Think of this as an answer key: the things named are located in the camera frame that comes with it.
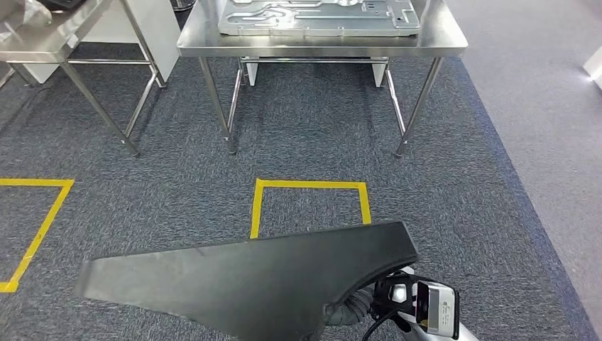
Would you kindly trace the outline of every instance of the dark blue carpet border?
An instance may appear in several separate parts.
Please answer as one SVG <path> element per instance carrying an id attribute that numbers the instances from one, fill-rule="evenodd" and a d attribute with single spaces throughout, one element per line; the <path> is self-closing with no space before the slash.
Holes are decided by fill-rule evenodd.
<path id="1" fill-rule="evenodd" d="M 581 341 L 600 341 L 593 329 L 585 308 L 577 296 L 577 292 L 571 283 L 569 275 L 565 271 L 556 250 L 552 246 L 552 243 L 535 212 L 531 200 L 522 186 L 498 132 L 493 127 L 493 122 L 487 114 L 481 98 L 478 96 L 468 71 L 459 58 L 448 58 L 446 63 L 449 63 L 454 68 L 454 71 L 458 76 L 459 86 L 466 94 L 466 98 L 473 109 L 476 121 L 483 130 L 488 147 L 495 158 L 498 170 L 501 172 L 506 185 L 513 194 L 516 205 L 520 208 L 518 211 L 520 213 L 522 225 L 527 229 L 531 237 L 533 247 L 549 276 L 552 287 L 560 299 L 564 314 L 569 321 L 573 333 L 577 336 L 578 340 Z"/>

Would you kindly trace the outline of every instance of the gray floor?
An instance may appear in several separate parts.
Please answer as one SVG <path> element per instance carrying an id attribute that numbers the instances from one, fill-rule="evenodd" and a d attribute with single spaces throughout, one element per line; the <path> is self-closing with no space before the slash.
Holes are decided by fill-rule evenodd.
<path id="1" fill-rule="evenodd" d="M 602 335 L 602 1 L 448 0 L 463 61 L 554 248 Z"/>
<path id="2" fill-rule="evenodd" d="M 212 64 L 228 98 L 234 63 Z M 428 64 L 393 63 L 406 112 Z M 144 72 L 77 69 L 124 124 Z M 373 221 L 407 222 L 421 256 L 417 270 L 461 290 L 463 321 L 482 340 L 582 338 L 589 321 L 578 302 L 579 324 L 567 317 L 549 277 L 553 250 L 542 253 L 546 236 L 522 218 L 529 207 L 508 185 L 475 96 L 461 63 L 444 64 L 415 139 L 397 159 L 390 99 L 373 87 L 369 66 L 262 65 L 257 86 L 241 93 L 240 151 L 229 156 L 199 67 L 183 59 L 169 88 L 153 90 L 134 133 L 143 155 L 131 158 L 64 74 L 36 89 L 13 79 L 0 91 L 1 176 L 76 182 L 19 290 L 0 296 L 1 339 L 223 340 L 176 317 L 76 298 L 72 288 L 91 256 L 246 238 L 255 178 L 365 181 Z M 5 276 L 55 192 L 0 193 L 0 235 L 10 236 L 0 239 Z M 346 191 L 270 189 L 262 213 L 261 236 L 360 222 L 356 193 Z M 323 340 L 358 340 L 365 329 L 334 328 Z M 388 326 L 374 340 L 399 337 Z"/>

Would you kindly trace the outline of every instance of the yellow tape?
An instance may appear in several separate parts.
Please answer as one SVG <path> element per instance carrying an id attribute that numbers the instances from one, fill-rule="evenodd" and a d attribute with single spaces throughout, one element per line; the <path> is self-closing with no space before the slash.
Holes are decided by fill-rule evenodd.
<path id="1" fill-rule="evenodd" d="M 73 184 L 73 180 L 64 179 L 0 179 L 0 186 L 36 186 L 65 187 Z"/>
<path id="2" fill-rule="evenodd" d="M 261 200 L 263 189 L 274 188 L 326 188 L 339 190 L 358 190 L 359 205 L 361 209 L 361 222 L 370 224 L 370 205 L 368 204 L 368 190 L 366 183 L 351 181 L 308 181 L 308 180 L 261 180 L 255 181 L 255 193 L 253 194 L 253 207 L 251 209 L 251 238 L 259 237 L 259 221 L 261 219 Z"/>
<path id="3" fill-rule="evenodd" d="M 366 189 L 365 183 L 360 183 L 358 192 L 359 207 L 361 209 L 361 222 L 364 224 L 370 224 L 372 222 L 372 217 L 370 217 L 370 205 L 368 205 L 368 190 Z"/>
<path id="4" fill-rule="evenodd" d="M 29 244 L 25 255 L 19 262 L 17 269 L 15 270 L 13 276 L 11 276 L 11 280 L 8 282 L 0 282 L 0 293 L 14 293 L 18 287 L 18 282 L 21 279 L 22 275 L 25 273 L 25 270 L 29 266 L 33 255 L 38 250 L 40 243 L 44 239 L 46 232 L 50 228 L 50 224 L 52 224 L 55 219 L 62 202 L 65 201 L 67 194 L 71 190 L 71 186 L 73 185 L 73 180 L 56 180 L 56 179 L 0 179 L 1 186 L 40 186 L 40 187 L 61 187 L 60 192 L 58 193 L 55 202 L 52 207 L 48 211 L 46 218 L 42 222 L 42 226 L 38 230 L 38 233 L 35 234 L 35 237 Z"/>
<path id="5" fill-rule="evenodd" d="M 259 237 L 259 219 L 261 218 L 261 199 L 263 197 L 263 180 L 255 180 L 253 209 L 251 211 L 251 239 Z"/>

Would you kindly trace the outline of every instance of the metal panel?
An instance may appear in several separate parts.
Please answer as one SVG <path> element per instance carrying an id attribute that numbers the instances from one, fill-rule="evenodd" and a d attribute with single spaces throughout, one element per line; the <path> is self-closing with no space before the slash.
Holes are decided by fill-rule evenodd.
<path id="1" fill-rule="evenodd" d="M 410 0 L 228 0 L 219 31 L 234 36 L 411 36 L 418 16 Z"/>

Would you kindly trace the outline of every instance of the carpet floor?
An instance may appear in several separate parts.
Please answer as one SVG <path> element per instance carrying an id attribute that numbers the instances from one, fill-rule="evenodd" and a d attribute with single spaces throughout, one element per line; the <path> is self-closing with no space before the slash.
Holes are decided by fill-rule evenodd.
<path id="1" fill-rule="evenodd" d="M 88 44 L 77 53 L 133 52 Z M 210 63 L 227 107 L 236 63 Z M 133 132 L 139 158 L 63 72 L 34 88 L 14 77 L 0 90 L 0 177 L 75 184 L 17 292 L 0 294 L 0 339 L 233 340 L 72 291 L 86 258 L 247 238 L 255 179 L 262 178 L 366 182 L 372 220 L 407 224 L 420 253 L 417 273 L 461 291 L 462 321 L 477 337 L 575 340 L 459 65 L 444 63 L 402 158 L 392 155 L 399 132 L 388 90 L 374 87 L 368 65 L 261 65 L 256 86 L 239 97 L 236 156 L 220 138 L 194 59 L 180 58 L 168 88 L 151 92 Z M 428 60 L 394 60 L 403 112 L 428 67 Z M 76 68 L 125 126 L 148 70 Z M 9 279 L 57 194 L 0 187 L 0 281 Z M 353 190 L 269 188 L 261 212 L 260 237 L 361 222 Z M 359 340 L 369 323 L 329 328 L 322 339 Z M 373 339 L 400 337 L 386 325 Z"/>

